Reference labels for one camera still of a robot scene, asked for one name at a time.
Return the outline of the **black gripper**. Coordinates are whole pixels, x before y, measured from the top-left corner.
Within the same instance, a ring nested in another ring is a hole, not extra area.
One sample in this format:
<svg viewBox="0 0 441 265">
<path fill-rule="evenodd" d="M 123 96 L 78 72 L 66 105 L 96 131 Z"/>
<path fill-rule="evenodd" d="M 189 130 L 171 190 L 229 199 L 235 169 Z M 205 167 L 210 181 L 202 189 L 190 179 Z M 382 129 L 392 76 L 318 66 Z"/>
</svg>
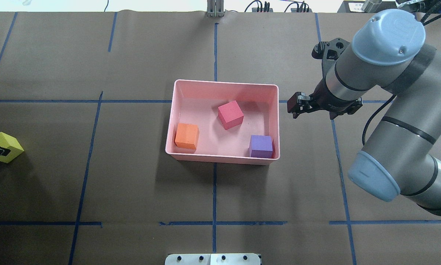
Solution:
<svg viewBox="0 0 441 265">
<path fill-rule="evenodd" d="M 334 120 L 344 114 L 353 115 L 362 106 L 362 98 L 343 100 L 334 96 L 322 79 L 309 96 L 304 92 L 295 92 L 287 101 L 287 112 L 292 114 L 293 119 L 297 119 L 300 114 L 310 113 L 312 109 L 325 110 L 329 112 L 330 120 Z"/>
</svg>

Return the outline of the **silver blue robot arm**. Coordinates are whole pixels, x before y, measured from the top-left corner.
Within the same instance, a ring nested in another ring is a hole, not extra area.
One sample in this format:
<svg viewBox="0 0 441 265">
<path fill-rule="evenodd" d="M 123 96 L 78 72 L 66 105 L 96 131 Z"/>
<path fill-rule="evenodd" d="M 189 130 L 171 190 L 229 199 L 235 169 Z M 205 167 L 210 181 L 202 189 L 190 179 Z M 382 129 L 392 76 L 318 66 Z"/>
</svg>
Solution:
<svg viewBox="0 0 441 265">
<path fill-rule="evenodd" d="M 383 10 L 351 42 L 320 42 L 322 80 L 310 95 L 296 92 L 287 112 L 328 111 L 330 119 L 353 114 L 375 86 L 392 94 L 384 114 L 348 171 L 374 197 L 399 195 L 441 217 L 441 161 L 429 154 L 441 136 L 441 52 L 426 44 L 424 24 L 409 12 Z"/>
</svg>

